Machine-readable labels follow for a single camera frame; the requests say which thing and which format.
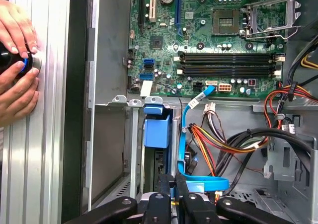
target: black ram slot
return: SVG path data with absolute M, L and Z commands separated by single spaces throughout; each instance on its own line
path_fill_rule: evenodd
M 145 23 L 145 0 L 139 0 L 138 25 L 139 25 L 141 34 L 144 31 L 144 23 Z
M 183 74 L 188 76 L 221 76 L 221 77 L 269 77 L 274 72 L 273 67 L 247 66 L 188 66 L 183 67 Z
M 179 54 L 182 64 L 214 65 L 214 64 L 242 64 L 267 65 L 273 64 L 271 54 Z

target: blue sata port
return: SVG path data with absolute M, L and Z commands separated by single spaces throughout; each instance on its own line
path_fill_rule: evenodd
M 139 74 L 141 80 L 154 80 L 153 74 Z
M 155 64 L 155 59 L 144 59 L 144 64 Z
M 155 66 L 154 59 L 144 59 L 144 68 L 145 69 L 153 69 Z

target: fingernail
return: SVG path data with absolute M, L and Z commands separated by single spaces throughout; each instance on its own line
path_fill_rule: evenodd
M 18 49 L 16 47 L 11 48 L 12 53 L 17 54 L 19 53 Z
M 39 74 L 39 70 L 38 69 L 32 69 L 31 71 L 33 74 L 38 75 Z
M 32 53 L 37 53 L 37 52 L 38 52 L 38 49 L 34 46 L 34 47 L 32 47 L 31 52 L 32 52 Z
M 27 52 L 23 52 L 21 57 L 23 57 L 24 59 L 29 58 L 28 53 Z
M 24 63 L 23 63 L 23 62 L 18 62 L 18 63 L 16 64 L 16 67 L 17 67 L 18 69 L 22 69 L 22 68 L 24 67 Z

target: green circuit board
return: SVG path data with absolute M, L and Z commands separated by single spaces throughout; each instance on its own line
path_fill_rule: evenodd
M 219 35 L 218 28 L 213 25 L 216 18 L 223 26 L 232 23 L 228 18 L 221 18 L 222 11 L 239 11 L 240 29 L 242 28 L 241 10 L 245 4 L 264 1 L 264 0 L 181 0 L 181 20 L 180 28 L 186 28 L 186 33 L 180 35 L 175 26 L 175 3 L 163 5 L 157 0 L 157 20 L 150 22 L 145 20 L 144 29 L 141 31 L 138 23 L 139 0 L 132 0 L 131 3 L 131 22 L 129 49 L 134 53 L 133 65 L 128 68 L 128 92 L 140 93 L 143 78 L 153 80 L 151 95 L 158 96 L 184 96 L 193 97 L 200 93 L 200 89 L 194 89 L 194 84 L 206 85 L 206 81 L 216 81 L 218 84 L 231 84 L 231 91 L 216 90 L 211 93 L 214 97 L 234 97 L 234 98 L 265 98 L 268 93 L 276 89 L 276 84 L 281 77 L 273 75 L 264 77 L 253 77 L 243 75 L 235 77 L 240 79 L 252 80 L 253 86 L 249 82 L 230 83 L 233 77 L 224 76 L 189 76 L 177 74 L 180 61 L 176 59 L 178 52 L 185 53 L 262 53 L 262 54 L 283 54 L 285 44 L 283 39 L 275 39 L 269 44 L 266 40 L 246 41 L 245 38 L 236 34 Z M 275 4 L 271 8 L 261 8 L 258 11 L 257 23 L 260 29 L 285 25 L 286 5 L 284 3 Z M 198 44 L 203 44 L 203 49 L 198 49 Z M 247 49 L 247 43 L 252 43 L 253 49 Z M 230 49 L 223 49 L 224 44 L 230 44 Z M 143 59 L 155 59 L 153 69 L 146 69 L 143 66 Z

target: blue pcie slot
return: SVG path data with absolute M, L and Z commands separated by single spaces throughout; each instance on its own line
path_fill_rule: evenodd
M 174 13 L 174 24 L 177 27 L 177 33 L 182 37 L 181 33 L 181 1 L 175 0 L 175 13 Z
M 154 80 L 153 74 L 139 74 L 141 80 Z
M 144 59 L 144 64 L 155 64 L 154 59 Z

